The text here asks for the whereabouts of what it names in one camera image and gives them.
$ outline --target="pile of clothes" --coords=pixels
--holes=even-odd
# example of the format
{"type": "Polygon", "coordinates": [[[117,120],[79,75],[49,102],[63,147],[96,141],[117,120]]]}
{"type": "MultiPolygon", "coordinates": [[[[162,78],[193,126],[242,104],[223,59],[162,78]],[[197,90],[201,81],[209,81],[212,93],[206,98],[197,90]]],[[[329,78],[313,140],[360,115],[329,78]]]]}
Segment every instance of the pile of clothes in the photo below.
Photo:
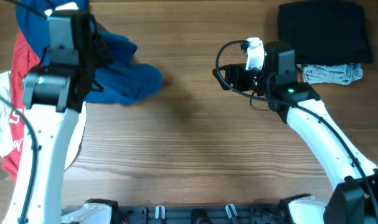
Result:
{"type": "MultiPolygon", "coordinates": [[[[79,9],[88,7],[88,0],[74,0],[79,9]]],[[[21,0],[22,3],[45,12],[54,10],[71,2],[71,0],[21,0]]],[[[27,9],[16,6],[17,33],[13,50],[11,71],[0,74],[0,94],[18,110],[24,113],[21,103],[22,79],[27,72],[40,61],[42,50],[50,45],[49,24],[47,20],[27,9]]],[[[103,93],[90,92],[87,103],[119,103],[130,105],[156,94],[162,85],[160,71],[147,64],[130,64],[137,46],[127,37],[109,32],[100,32],[108,50],[113,56],[113,64],[98,68],[95,80],[104,88],[103,93]]],[[[65,168],[74,160],[82,140],[86,123],[86,107],[82,106],[79,122],[70,142],[65,168]]],[[[14,181],[17,179],[21,153],[24,143],[24,123],[15,111],[0,101],[0,155],[3,157],[2,169],[9,173],[14,181]]]]}
{"type": "Polygon", "coordinates": [[[373,62],[364,9],[353,2],[283,4],[278,38],[295,49],[305,82],[348,85],[362,78],[361,63],[373,62]]]}

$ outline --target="red cloth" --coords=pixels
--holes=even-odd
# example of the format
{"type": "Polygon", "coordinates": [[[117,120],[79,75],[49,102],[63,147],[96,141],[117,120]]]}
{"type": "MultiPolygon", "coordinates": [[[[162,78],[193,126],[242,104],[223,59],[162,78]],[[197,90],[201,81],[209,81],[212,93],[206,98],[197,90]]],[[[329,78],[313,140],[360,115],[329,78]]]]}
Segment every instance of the red cloth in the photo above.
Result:
{"type": "MultiPolygon", "coordinates": [[[[39,63],[39,60],[19,30],[13,50],[10,92],[12,105],[21,112],[24,112],[24,105],[21,103],[22,79],[34,65],[39,63]]],[[[13,151],[3,157],[2,169],[16,181],[24,140],[24,122],[13,111],[10,114],[10,130],[13,138],[13,151]]]]}

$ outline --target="stack of folded clothes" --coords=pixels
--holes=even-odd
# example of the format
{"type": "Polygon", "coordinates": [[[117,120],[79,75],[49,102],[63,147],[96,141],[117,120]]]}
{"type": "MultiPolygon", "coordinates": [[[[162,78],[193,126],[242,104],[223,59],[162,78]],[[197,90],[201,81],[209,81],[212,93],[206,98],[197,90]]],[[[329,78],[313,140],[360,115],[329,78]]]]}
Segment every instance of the stack of folded clothes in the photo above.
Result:
{"type": "Polygon", "coordinates": [[[361,63],[373,62],[364,9],[353,2],[283,4],[278,38],[295,49],[305,82],[347,85],[362,78],[361,63]]]}

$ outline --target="blue cloth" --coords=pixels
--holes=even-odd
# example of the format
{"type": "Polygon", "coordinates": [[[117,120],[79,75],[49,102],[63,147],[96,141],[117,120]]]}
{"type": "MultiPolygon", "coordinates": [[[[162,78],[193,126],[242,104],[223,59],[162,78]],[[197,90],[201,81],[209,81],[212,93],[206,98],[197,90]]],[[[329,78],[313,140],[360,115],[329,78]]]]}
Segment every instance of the blue cloth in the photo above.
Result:
{"type": "MultiPolygon", "coordinates": [[[[72,0],[21,0],[39,12],[55,9],[72,0]]],[[[87,0],[74,0],[80,9],[86,9],[87,0]]],[[[17,23],[24,37],[38,57],[44,47],[50,45],[48,22],[40,16],[16,6],[17,23]]],[[[157,68],[147,64],[130,65],[137,46],[122,35],[100,32],[111,52],[114,63],[98,68],[95,80],[104,87],[103,93],[90,92],[88,103],[120,103],[129,105],[156,94],[162,85],[162,76],[157,68]]],[[[49,64],[45,58],[44,65],[49,64]]]]}

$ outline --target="wood grain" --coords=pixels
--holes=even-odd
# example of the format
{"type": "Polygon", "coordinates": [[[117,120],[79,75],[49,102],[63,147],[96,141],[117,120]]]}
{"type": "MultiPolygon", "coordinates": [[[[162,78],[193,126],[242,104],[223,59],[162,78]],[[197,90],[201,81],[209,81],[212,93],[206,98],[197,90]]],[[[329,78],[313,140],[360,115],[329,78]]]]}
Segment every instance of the wood grain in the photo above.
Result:
{"type": "MultiPolygon", "coordinates": [[[[277,114],[222,91],[211,74],[226,42],[275,40],[284,2],[92,1],[99,23],[136,43],[135,60],[159,68],[164,87],[134,106],[88,105],[82,149],[65,173],[63,206],[89,198],[150,206],[276,202],[301,193],[328,199],[331,185],[303,140],[277,114]]],[[[314,87],[350,140],[378,164],[378,1],[358,3],[375,63],[349,86],[314,87]]],[[[0,71],[10,68],[13,15],[0,3],[0,71]]],[[[232,47],[220,64],[244,60],[232,47]]],[[[0,221],[13,187],[0,169],[0,221]]]]}

